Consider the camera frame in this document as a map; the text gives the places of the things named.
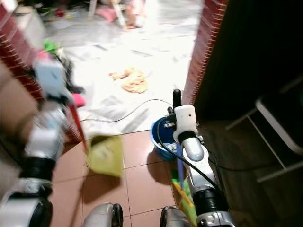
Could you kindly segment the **blue-handled green broom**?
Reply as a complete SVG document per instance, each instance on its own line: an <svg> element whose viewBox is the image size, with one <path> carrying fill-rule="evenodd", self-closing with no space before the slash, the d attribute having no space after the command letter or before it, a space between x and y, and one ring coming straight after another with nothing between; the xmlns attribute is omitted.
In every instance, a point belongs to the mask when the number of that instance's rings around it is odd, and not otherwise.
<svg viewBox="0 0 303 227"><path fill-rule="evenodd" d="M191 227L197 227L197 214L191 198L190 182L185 165L180 161L175 161L175 164L171 165L170 175L177 209L184 213Z"/></svg>

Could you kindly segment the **yellow-green dustpan with red handle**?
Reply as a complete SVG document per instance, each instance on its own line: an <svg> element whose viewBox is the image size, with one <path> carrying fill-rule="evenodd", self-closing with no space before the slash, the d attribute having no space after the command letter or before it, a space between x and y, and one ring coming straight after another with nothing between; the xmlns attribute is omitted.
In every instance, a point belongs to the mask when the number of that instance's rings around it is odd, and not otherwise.
<svg viewBox="0 0 303 227"><path fill-rule="evenodd" d="M87 139L80 123L76 105L69 104L74 128L85 147L85 158L91 171L98 175L122 177L124 168L123 138L119 135L95 135Z"/></svg>

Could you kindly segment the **small pink item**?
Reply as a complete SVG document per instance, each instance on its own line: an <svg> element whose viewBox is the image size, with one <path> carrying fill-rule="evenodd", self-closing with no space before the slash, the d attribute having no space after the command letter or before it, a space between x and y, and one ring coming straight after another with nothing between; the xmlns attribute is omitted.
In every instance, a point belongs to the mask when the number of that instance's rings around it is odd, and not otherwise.
<svg viewBox="0 0 303 227"><path fill-rule="evenodd" d="M76 108L80 108L85 106L85 99L80 93L72 93L73 103Z"/></svg>

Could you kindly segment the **blue plastic bucket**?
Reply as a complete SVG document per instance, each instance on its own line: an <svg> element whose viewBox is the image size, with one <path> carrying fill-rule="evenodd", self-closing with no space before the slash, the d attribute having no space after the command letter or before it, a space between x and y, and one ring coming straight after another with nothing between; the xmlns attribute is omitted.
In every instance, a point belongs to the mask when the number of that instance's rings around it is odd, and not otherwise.
<svg viewBox="0 0 303 227"><path fill-rule="evenodd" d="M182 156L182 150L177 147L178 143L173 138L171 128L165 128L165 117L158 119L150 129L151 140L156 149L155 153L165 161L175 160L175 155Z"/></svg>

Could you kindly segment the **green plastic item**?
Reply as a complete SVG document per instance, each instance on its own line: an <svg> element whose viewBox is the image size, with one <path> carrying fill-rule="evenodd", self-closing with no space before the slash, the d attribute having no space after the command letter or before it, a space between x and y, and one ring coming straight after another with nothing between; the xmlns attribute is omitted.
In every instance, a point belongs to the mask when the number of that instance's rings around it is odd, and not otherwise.
<svg viewBox="0 0 303 227"><path fill-rule="evenodd" d="M56 54L60 45L50 39L45 39L43 43L43 51L51 54Z"/></svg>

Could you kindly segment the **orange crumpled cloth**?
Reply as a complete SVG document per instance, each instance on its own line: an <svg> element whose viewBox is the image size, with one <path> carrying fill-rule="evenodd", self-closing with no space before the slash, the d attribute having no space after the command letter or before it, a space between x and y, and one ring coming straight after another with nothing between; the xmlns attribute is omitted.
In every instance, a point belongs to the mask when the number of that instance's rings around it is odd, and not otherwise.
<svg viewBox="0 0 303 227"><path fill-rule="evenodd" d="M129 93L143 93L149 88L147 76L140 69L129 67L108 74L113 81L121 82L121 88Z"/></svg>

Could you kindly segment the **grey bin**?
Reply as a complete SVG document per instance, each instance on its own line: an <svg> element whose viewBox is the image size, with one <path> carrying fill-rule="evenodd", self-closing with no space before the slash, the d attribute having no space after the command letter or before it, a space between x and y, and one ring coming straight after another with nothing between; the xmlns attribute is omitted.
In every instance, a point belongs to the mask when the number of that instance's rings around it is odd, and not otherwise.
<svg viewBox="0 0 303 227"><path fill-rule="evenodd" d="M43 48L46 29L36 9L29 6L17 6L12 16L17 20L19 29L30 45L35 48Z"/></svg>

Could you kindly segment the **pink cloth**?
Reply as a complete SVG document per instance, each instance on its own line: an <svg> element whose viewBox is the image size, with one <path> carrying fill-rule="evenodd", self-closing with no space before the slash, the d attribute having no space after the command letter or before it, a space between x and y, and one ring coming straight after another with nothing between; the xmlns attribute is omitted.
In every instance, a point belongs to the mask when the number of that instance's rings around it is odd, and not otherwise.
<svg viewBox="0 0 303 227"><path fill-rule="evenodd" d="M109 22L114 22L117 19L117 13L112 6L102 5L97 7L95 10L95 14L103 17L105 20Z"/></svg>

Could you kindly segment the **wooden stool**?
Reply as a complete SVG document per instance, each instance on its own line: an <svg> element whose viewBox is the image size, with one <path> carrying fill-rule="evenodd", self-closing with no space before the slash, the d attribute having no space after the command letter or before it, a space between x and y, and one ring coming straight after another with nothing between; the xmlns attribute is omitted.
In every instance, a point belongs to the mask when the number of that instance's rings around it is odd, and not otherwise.
<svg viewBox="0 0 303 227"><path fill-rule="evenodd" d="M95 10L97 7L106 5L106 6L112 6L116 13L117 13L117 20L118 24L122 27L125 28L125 18L123 15L123 11L121 10L121 7L119 6L119 2L121 0L89 0L89 6L88 6L88 15L87 18L88 20L93 20L95 17Z"/></svg>

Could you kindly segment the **person bare leg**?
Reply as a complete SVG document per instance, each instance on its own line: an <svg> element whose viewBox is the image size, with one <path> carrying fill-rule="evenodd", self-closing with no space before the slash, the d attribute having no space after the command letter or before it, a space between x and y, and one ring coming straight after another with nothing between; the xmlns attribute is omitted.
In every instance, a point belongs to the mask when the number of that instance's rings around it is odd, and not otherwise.
<svg viewBox="0 0 303 227"><path fill-rule="evenodd" d="M125 6L127 29L141 28L145 25L145 0L129 0Z"/></svg>

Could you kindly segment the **grey right robot leg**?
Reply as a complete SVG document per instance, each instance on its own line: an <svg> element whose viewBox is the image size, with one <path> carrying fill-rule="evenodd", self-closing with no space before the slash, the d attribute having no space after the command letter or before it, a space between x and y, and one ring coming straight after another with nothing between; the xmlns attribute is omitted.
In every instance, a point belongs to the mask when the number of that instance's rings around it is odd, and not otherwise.
<svg viewBox="0 0 303 227"><path fill-rule="evenodd" d="M173 206L165 206L160 215L160 227L191 227L191 224L184 212Z"/></svg>

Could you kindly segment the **grey robot leg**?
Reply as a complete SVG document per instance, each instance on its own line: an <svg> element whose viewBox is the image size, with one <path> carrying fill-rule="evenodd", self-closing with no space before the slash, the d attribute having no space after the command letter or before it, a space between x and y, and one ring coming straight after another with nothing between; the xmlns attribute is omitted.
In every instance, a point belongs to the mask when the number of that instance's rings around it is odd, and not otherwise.
<svg viewBox="0 0 303 227"><path fill-rule="evenodd" d="M119 203L103 203L91 210L83 227L123 227L123 208Z"/></svg>
<svg viewBox="0 0 303 227"><path fill-rule="evenodd" d="M165 206L160 215L160 227L191 227L191 224L184 212L173 206Z"/></svg>

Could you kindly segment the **grey left robot leg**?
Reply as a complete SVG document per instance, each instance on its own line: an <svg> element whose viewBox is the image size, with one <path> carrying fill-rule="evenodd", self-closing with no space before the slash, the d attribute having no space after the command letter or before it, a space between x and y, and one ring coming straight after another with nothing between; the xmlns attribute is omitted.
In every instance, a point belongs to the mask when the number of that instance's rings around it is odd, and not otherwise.
<svg viewBox="0 0 303 227"><path fill-rule="evenodd" d="M119 203L103 203L91 210L83 227L123 227L123 208Z"/></svg>

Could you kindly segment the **white metal rack frame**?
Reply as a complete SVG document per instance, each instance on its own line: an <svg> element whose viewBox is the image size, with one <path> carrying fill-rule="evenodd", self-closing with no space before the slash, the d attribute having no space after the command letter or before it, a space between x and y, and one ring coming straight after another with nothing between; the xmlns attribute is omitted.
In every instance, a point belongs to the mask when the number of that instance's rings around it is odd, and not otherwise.
<svg viewBox="0 0 303 227"><path fill-rule="evenodd" d="M226 130L231 130L240 122L248 120L282 167L280 170L257 178L256 181L258 183L264 183L303 168L303 160L292 165L284 164L284 161L270 145L253 119L251 119L251 116L256 112L259 112L264 117L270 127L292 152L303 157L303 74L284 85L279 91L258 97L253 109L225 127Z"/></svg>

